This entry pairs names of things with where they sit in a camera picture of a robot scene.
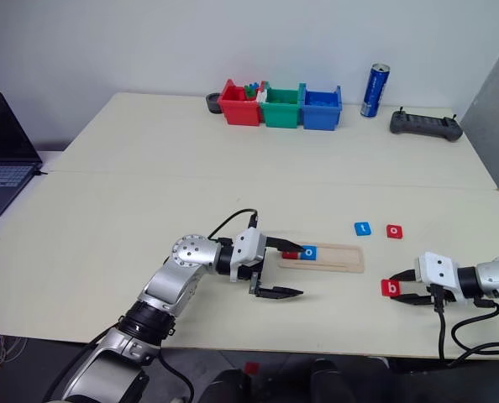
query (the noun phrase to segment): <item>laptop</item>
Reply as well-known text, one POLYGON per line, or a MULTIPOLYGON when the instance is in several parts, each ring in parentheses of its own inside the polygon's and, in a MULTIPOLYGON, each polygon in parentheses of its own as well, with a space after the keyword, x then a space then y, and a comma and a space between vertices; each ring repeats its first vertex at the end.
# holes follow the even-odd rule
POLYGON ((0 216, 41 166, 42 160, 0 92, 0 216))

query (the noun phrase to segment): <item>red object on floor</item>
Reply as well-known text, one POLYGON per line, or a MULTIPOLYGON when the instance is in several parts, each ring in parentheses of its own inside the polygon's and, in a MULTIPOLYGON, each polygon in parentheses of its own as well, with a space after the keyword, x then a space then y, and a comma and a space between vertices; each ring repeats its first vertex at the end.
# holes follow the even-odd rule
POLYGON ((300 254, 298 252, 281 252, 281 257, 283 259, 300 259, 300 254))
POLYGON ((400 225, 386 225, 386 233, 388 238, 402 239, 402 227, 400 225))
POLYGON ((244 373, 248 375, 257 375, 257 373, 259 372, 259 365, 259 363, 246 363, 246 365, 244 366, 244 373))
POLYGON ((383 280, 381 281, 382 295, 383 296, 399 296, 401 288, 397 280, 383 280))
POLYGON ((218 98, 218 104, 227 123, 259 126, 262 117, 259 103, 255 99, 256 96, 247 98, 244 87, 236 86, 233 80, 228 79, 218 98))

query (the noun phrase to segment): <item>white table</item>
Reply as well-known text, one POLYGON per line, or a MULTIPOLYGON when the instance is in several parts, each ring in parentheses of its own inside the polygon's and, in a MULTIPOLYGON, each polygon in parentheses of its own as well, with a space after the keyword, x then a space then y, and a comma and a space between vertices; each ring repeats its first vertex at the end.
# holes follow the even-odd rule
MULTIPOLYGON (((61 151, 37 151, 40 159, 42 160, 42 171, 50 172, 51 167, 57 160, 57 158, 62 154, 61 151)), ((24 189, 14 198, 10 206, 5 209, 3 214, 0 216, 0 231, 5 223, 10 219, 14 212, 18 211, 22 206, 22 203, 33 193, 34 188, 45 178, 44 175, 34 176, 31 181, 25 186, 24 189)))
MULTIPOLYGON (((116 96, 112 102, 119 104, 126 97, 116 96)), ((187 106, 195 102, 184 97, 173 97, 169 102, 168 97, 128 98, 139 104, 140 110, 149 104, 145 100, 157 107, 159 100, 166 105, 179 102, 184 110, 184 99, 187 106)), ((337 150, 345 149, 339 147, 339 139, 351 144, 350 152, 364 147, 367 154, 378 155, 375 147, 383 154, 402 149, 397 158, 404 164, 413 164, 413 154, 417 160, 423 159, 423 145, 435 154, 440 149, 436 170, 441 165, 451 166, 455 156, 469 166, 468 170, 455 171, 460 173, 458 180, 456 175, 436 179, 415 164, 404 165, 397 170, 401 177, 395 178, 390 173, 396 168, 383 165, 374 176, 390 182, 377 185, 370 183, 373 176, 363 168, 371 161, 365 165, 360 161, 362 168, 349 170, 344 160, 338 159, 333 169, 322 170, 325 180, 305 176, 307 180, 303 181, 296 176, 282 177, 279 173, 284 167, 274 169, 267 159, 255 163, 257 157, 245 153, 247 147, 242 147, 248 143, 256 149, 258 137, 267 144, 263 154, 270 153, 268 148, 273 148, 274 142, 286 143, 287 130, 274 133, 268 128, 222 128, 218 117, 208 114, 200 119, 190 115, 187 120, 194 121, 193 129, 185 126, 185 131, 179 132, 186 141, 186 156, 193 157, 184 164, 176 165, 175 158, 162 149, 173 141, 167 128, 174 126, 163 115, 158 120, 150 118, 156 138, 148 137, 148 147, 144 141, 147 136, 142 133, 147 125, 141 122, 128 134, 137 139, 135 143, 126 141, 127 154, 109 159, 110 153, 100 150, 101 139, 105 138, 104 129, 99 128, 102 122, 111 122, 115 129, 128 123, 125 116, 137 113, 129 107, 121 115, 122 110, 113 110, 111 105, 63 154, 54 171, 0 233, 0 333, 88 341, 131 307, 175 240, 187 233, 206 235, 231 212, 255 207, 260 211, 260 229, 271 236, 360 245, 365 273, 279 269, 276 254, 267 254, 264 285, 305 291, 301 297, 283 301, 249 296, 247 282, 230 284, 227 277, 206 276, 177 319, 176 334, 166 345, 435 357, 439 321, 432 308, 406 306, 382 297, 380 280, 412 268, 414 258, 427 250, 452 256, 462 265, 499 255, 499 192, 466 137, 449 144, 423 136, 395 136, 386 131, 384 121, 380 128, 366 134, 375 140, 366 143, 353 139, 353 133, 342 138, 342 128, 332 133, 289 130, 289 139, 293 136, 299 143, 296 152, 300 164, 313 174, 321 168, 314 166, 318 154, 302 152, 308 147, 307 139, 316 141, 315 148, 324 155, 328 155, 328 148, 323 143, 337 142, 337 150), (223 147, 217 158, 232 161, 226 170, 220 170, 220 164, 203 152, 213 146, 206 146, 200 136, 209 133, 216 139, 214 144, 215 136, 220 135, 208 125, 217 127, 222 136, 231 133, 237 139, 231 141, 225 136, 224 142, 216 143, 218 148, 223 147), (263 133, 274 136, 274 142, 263 133), (311 137, 304 138, 304 133, 311 137), (379 141, 386 136, 391 136, 388 141, 393 146, 383 148, 379 141), (405 147, 399 140, 411 146, 405 147), (80 151, 84 143, 97 147, 102 158, 97 162, 89 159, 92 153, 80 151), (150 149, 162 149, 155 170, 144 168, 155 166, 150 149), (84 161, 81 168, 79 154, 84 161), (272 171, 257 175, 244 157, 251 157, 255 166, 268 165, 272 171), (207 160, 213 174, 207 170, 207 160), (169 170, 166 161, 173 164, 169 170), (244 174, 236 175, 237 170, 244 174), (345 175, 346 170, 352 175, 345 175), (337 182, 331 171, 337 171, 344 182, 337 182), (353 177, 360 183, 349 183, 353 177), (415 177, 419 185, 411 186, 409 182, 415 177), (370 222, 373 235, 356 237, 353 223, 357 221, 370 222), (388 223, 403 226, 403 240, 386 238, 388 223)), ((113 142, 105 143, 113 155, 122 149, 123 137, 114 133, 113 142)), ((296 164, 291 170, 305 175, 296 164)), ((223 234, 235 235, 246 223, 244 217, 225 228, 223 234)), ((449 306, 448 328, 476 313, 479 311, 471 306, 449 306)), ((490 326, 474 325, 464 330, 463 339, 472 345, 499 340, 499 321, 491 321, 490 326)), ((447 343, 446 355, 459 353, 451 342, 447 343)))

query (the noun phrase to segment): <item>plastic storage bin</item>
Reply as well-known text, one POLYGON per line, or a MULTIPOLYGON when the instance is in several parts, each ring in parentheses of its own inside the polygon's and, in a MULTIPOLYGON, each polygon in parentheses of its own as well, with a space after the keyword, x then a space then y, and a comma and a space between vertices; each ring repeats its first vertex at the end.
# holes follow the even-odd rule
POLYGON ((262 122, 259 103, 254 97, 247 97, 243 86, 236 86, 228 79, 218 99, 223 115, 229 124, 259 126, 262 122))
POLYGON ((302 122, 303 128, 311 130, 335 130, 339 123, 339 115, 343 110, 341 87, 334 92, 307 91, 306 84, 302 89, 302 122))
POLYGON ((261 83, 257 101, 262 109, 266 126, 270 128, 296 128, 300 121, 302 88, 278 90, 271 88, 268 81, 261 83))

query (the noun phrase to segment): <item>floor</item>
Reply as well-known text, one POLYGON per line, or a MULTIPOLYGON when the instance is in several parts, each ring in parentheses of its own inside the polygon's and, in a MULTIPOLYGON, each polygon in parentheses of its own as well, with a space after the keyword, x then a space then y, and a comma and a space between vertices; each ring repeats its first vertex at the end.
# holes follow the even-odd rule
MULTIPOLYGON (((80 347, 30 339, 16 361, 0 368, 0 403, 39 403, 51 380, 80 347)), ((309 367, 315 358, 322 357, 336 363, 359 402, 499 403, 499 362, 475 362, 442 370, 434 369, 433 360, 402 359, 391 360, 388 369, 379 359, 345 355, 165 350, 166 361, 194 384, 195 401, 222 370, 244 368, 247 362, 253 362, 260 364, 258 374, 252 375, 255 401, 308 402, 309 367)), ((167 403, 187 395, 186 386, 158 362, 146 372, 150 383, 142 403, 167 403)))

